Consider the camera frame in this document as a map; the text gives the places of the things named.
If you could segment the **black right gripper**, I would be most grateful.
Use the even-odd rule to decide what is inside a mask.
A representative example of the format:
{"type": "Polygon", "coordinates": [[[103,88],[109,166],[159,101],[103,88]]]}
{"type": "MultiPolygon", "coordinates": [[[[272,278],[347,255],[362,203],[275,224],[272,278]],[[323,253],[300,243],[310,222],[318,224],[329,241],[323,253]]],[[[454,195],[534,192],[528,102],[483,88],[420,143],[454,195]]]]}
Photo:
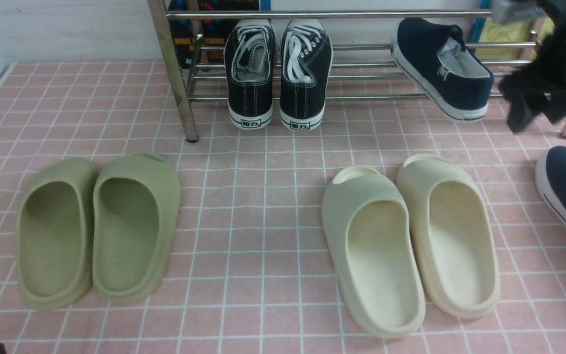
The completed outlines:
{"type": "Polygon", "coordinates": [[[566,0],[495,0],[494,22],[508,24],[548,17],[553,33],[536,44],[536,57],[505,77],[499,85],[510,103],[507,126],[523,132],[539,115],[550,123],[564,120],[566,134],[566,0]]]}

